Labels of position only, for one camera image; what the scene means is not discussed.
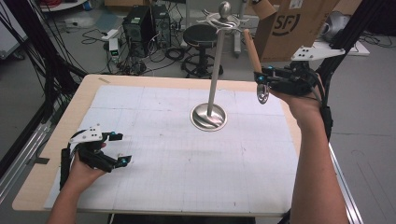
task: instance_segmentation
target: hand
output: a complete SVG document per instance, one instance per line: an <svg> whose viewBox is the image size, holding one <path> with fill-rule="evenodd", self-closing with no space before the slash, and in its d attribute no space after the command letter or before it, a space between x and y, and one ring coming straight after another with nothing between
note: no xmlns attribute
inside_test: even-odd
<svg viewBox="0 0 396 224"><path fill-rule="evenodd" d="M302 125L305 126L305 124L312 123L316 119L322 122L319 110L320 103L315 98L313 92L310 92L306 96L302 97L292 96L272 90L270 90L270 92L288 104L290 112L297 120L297 124L300 126L300 128L302 128Z"/></svg>
<svg viewBox="0 0 396 224"><path fill-rule="evenodd" d="M97 178L104 175L106 172L100 169L92 169L79 159L78 153L75 154L72 167L70 169L69 177L67 178L64 188L71 189L77 193L82 193L87 189Z"/></svg>

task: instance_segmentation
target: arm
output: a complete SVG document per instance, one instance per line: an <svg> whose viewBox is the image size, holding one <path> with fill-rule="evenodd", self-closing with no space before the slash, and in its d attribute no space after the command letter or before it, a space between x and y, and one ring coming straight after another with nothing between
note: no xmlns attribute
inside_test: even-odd
<svg viewBox="0 0 396 224"><path fill-rule="evenodd" d="M97 178L105 173L106 172L102 170L92 169L87 164L80 161L78 153L76 153L73 165L70 169L70 175L52 207L47 224L76 223L79 196Z"/></svg>
<svg viewBox="0 0 396 224"><path fill-rule="evenodd" d="M289 105L302 135L290 223L348 223L318 101L273 91L272 94Z"/></svg>

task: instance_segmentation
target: robotic hand exoskeleton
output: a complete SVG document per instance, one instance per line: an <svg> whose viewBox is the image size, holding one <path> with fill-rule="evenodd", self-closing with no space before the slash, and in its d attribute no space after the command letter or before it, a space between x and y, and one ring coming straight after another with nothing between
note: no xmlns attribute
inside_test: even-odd
<svg viewBox="0 0 396 224"><path fill-rule="evenodd" d="M318 75L308 62L292 62L285 68L263 67L262 73L254 73L254 80L258 84L257 93L261 104L267 101L269 89L304 96L318 85Z"/></svg>
<svg viewBox="0 0 396 224"><path fill-rule="evenodd" d="M312 49L301 47L291 58L292 62L284 68L262 67L261 72L254 72L257 83L257 97L265 104L269 90L283 92L294 96L305 96L313 92L320 103L320 113L325 125L327 138L332 132L332 113L327 106L328 95L325 94L318 74L309 67L309 61L329 58L344 54L343 49Z"/></svg>
<svg viewBox="0 0 396 224"><path fill-rule="evenodd" d="M67 148L62 149L61 188L69 176L70 164L74 153L78 153L79 159L91 168L101 169L108 173L111 173L113 169L127 166L132 156L118 157L115 160L105 155L101 150L102 144L107 139L108 141L119 141L122 140L122 137L122 133L102 133L99 125L75 133L70 139ZM77 143L77 145L71 153L70 145L72 143Z"/></svg>

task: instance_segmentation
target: cardboard box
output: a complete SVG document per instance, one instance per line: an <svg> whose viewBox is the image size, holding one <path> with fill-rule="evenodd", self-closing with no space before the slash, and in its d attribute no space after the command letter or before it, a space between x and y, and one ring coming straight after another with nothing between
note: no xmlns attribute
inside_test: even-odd
<svg viewBox="0 0 396 224"><path fill-rule="evenodd" d="M311 47L338 2L339 0L262 0L253 5L261 19L254 37L260 61L290 61L299 47Z"/></svg>
<svg viewBox="0 0 396 224"><path fill-rule="evenodd" d="M149 6L150 0L105 0L107 7L132 7L134 5Z"/></svg>
<svg viewBox="0 0 396 224"><path fill-rule="evenodd" d="M353 15L358 6L361 4L361 0L341 0L338 5L334 8L334 11L339 11L344 15Z"/></svg>

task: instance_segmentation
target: table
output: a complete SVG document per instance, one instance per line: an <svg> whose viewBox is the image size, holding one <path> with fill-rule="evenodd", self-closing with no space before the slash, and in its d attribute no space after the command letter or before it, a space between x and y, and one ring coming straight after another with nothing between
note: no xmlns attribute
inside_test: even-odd
<svg viewBox="0 0 396 224"><path fill-rule="evenodd" d="M60 149L67 145L70 136L76 132L76 129L90 107L96 91L102 85L207 90L210 86L210 80L165 77L116 77L104 75L86 76L41 153L41 157L50 159L49 163L46 165L36 164L34 166L12 204L15 210L45 211L43 205L49 195L53 179L56 176L60 164ZM255 91L256 83L220 80L218 82L218 89ZM282 108L290 126L295 148L299 148L300 143L296 139L300 139L300 136L296 123L287 106L282 104Z"/></svg>

